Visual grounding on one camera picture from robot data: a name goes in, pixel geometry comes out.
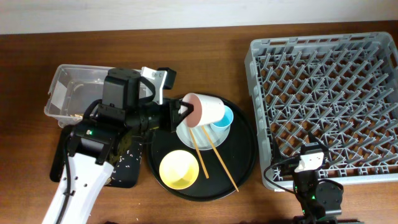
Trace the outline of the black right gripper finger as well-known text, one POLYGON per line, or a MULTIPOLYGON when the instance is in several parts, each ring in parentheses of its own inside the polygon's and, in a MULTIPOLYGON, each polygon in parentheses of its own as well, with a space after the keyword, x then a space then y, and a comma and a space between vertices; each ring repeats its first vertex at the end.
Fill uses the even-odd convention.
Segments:
POLYGON ((279 146, 278 146, 276 138, 274 136, 272 137, 272 156, 273 156, 274 162, 280 162, 282 160, 279 146))
POLYGON ((308 148, 310 150, 321 150, 322 152, 329 152, 329 149, 321 143, 311 132, 308 133, 309 144, 308 148))

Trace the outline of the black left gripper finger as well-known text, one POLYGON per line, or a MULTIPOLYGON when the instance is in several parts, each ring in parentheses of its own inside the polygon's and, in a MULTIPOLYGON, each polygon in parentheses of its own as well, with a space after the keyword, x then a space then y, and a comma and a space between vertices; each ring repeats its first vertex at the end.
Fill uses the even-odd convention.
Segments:
POLYGON ((169 103, 173 110, 178 111, 181 107, 185 107, 188 112, 193 111, 193 105, 191 103, 184 102, 182 99, 171 99, 169 103))
POLYGON ((171 110, 171 124, 170 124, 170 129, 171 132, 175 132, 177 129, 177 126, 191 113, 193 112, 193 108, 187 108, 186 111, 183 113, 179 113, 178 109, 172 109, 171 110))

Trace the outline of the pink cup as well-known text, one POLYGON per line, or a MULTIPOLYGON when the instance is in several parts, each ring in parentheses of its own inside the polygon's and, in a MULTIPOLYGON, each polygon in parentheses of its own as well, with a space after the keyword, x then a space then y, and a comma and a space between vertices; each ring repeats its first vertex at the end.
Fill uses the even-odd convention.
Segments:
POLYGON ((183 120, 189 128, 220 121, 225 113, 223 101, 215 96, 188 93, 182 101, 193 105, 193 111, 183 120))

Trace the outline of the blue cup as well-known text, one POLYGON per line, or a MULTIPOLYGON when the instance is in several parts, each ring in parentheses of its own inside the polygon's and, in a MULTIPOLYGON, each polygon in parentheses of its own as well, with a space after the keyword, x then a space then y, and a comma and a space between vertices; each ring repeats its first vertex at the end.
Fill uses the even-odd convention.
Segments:
POLYGON ((233 111, 230 107, 224 106, 224 116, 220 121, 215 123, 211 123, 211 129, 215 132, 222 132, 225 131, 230 125, 232 124, 234 119, 233 111))

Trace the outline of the food scraps pile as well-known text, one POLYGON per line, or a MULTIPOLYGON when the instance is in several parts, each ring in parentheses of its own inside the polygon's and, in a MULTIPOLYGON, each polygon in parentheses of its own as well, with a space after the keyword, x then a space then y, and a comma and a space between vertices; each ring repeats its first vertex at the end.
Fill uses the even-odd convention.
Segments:
POLYGON ((142 160, 142 146, 133 146, 119 156, 107 187, 132 188, 137 184, 142 160))

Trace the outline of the yellow bowl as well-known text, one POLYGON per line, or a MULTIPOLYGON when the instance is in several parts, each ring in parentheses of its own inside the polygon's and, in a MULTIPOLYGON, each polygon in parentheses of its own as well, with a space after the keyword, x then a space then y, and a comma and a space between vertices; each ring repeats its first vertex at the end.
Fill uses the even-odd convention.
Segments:
POLYGON ((184 150, 175 150, 163 157, 159 166, 161 181, 169 188, 183 190, 195 183, 199 164, 195 156, 184 150))

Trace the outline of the gold snack wrapper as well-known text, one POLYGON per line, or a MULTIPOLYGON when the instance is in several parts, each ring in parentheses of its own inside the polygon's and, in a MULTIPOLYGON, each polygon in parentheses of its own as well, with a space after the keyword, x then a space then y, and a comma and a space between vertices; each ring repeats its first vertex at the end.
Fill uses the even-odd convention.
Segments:
POLYGON ((83 114, 71 114, 69 116, 71 116, 72 118, 78 118, 78 119, 82 119, 83 118, 83 114))

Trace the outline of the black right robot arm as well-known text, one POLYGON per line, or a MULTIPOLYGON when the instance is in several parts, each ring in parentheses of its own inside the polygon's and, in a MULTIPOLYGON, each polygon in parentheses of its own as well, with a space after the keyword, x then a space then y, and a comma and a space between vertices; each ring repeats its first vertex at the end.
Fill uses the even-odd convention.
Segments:
POLYGON ((263 176, 278 167, 283 174, 293 177, 293 189, 288 192, 295 195, 303 215, 293 217, 292 223, 340 223, 337 216, 342 213, 344 187, 334 180, 317 178, 316 171, 325 165, 329 149, 312 133, 308 139, 297 156, 284 159, 273 137, 274 162, 264 170, 263 176))

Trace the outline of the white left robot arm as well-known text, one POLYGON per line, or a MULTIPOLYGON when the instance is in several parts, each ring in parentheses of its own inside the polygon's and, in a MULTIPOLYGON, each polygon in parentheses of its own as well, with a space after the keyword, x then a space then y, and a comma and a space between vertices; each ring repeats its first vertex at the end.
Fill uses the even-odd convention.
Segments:
POLYGON ((79 123, 62 129, 50 170, 58 188, 43 222, 86 223, 103 187, 135 186, 154 132, 174 132, 193 109, 183 100, 132 110, 92 102, 79 123))

